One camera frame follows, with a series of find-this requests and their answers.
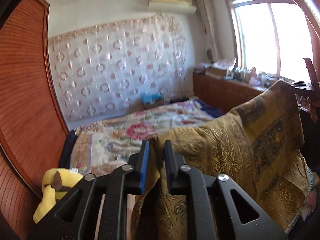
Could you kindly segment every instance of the wall-mounted air conditioner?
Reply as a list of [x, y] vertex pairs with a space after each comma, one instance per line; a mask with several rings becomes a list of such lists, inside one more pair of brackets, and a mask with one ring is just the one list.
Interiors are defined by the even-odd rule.
[[149, 0], [149, 11], [194, 14], [192, 0]]

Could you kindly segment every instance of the wall curtain with circle pattern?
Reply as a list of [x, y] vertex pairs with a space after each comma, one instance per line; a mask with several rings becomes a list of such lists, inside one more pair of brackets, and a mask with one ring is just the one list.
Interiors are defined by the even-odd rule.
[[204, 24], [205, 34], [208, 39], [209, 49], [211, 49], [212, 52], [212, 60], [216, 62], [220, 59], [220, 54], [216, 41], [214, 15], [211, 0], [197, 0], [197, 3], [202, 22]]
[[188, 94], [186, 39], [174, 17], [100, 24], [48, 39], [52, 79], [67, 123], [129, 113], [141, 93]]

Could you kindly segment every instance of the white wall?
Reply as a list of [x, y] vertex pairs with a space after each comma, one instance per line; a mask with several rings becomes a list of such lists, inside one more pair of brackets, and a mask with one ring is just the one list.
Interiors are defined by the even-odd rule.
[[225, 0], [211, 0], [218, 48], [223, 58], [236, 57], [233, 43], [234, 29], [230, 25], [228, 7]]
[[[148, 12], [148, 0], [82, 0], [65, 6], [50, 5], [48, 37], [123, 19], [154, 15]], [[192, 72], [198, 62], [207, 62], [206, 42], [201, 19], [196, 15], [170, 14], [175, 17], [186, 37], [187, 83], [193, 91]]]

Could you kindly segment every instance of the floral blanket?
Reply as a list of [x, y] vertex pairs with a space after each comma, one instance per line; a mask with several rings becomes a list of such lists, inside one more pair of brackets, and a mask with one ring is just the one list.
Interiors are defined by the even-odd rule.
[[[198, 126], [212, 119], [197, 101], [189, 100], [79, 127], [71, 167], [87, 174], [106, 163], [127, 162], [132, 153], [140, 151], [142, 140], [150, 134], [174, 127]], [[103, 175], [108, 171], [97, 173]]]

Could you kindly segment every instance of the gold paisley cloth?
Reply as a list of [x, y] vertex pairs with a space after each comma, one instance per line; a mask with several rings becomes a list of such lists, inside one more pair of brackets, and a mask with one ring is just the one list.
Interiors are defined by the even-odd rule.
[[184, 195], [169, 195], [164, 142], [203, 174], [228, 174], [285, 231], [308, 193], [304, 143], [294, 90], [278, 81], [261, 95], [199, 127], [152, 135], [147, 191], [136, 197], [132, 239], [187, 239]]

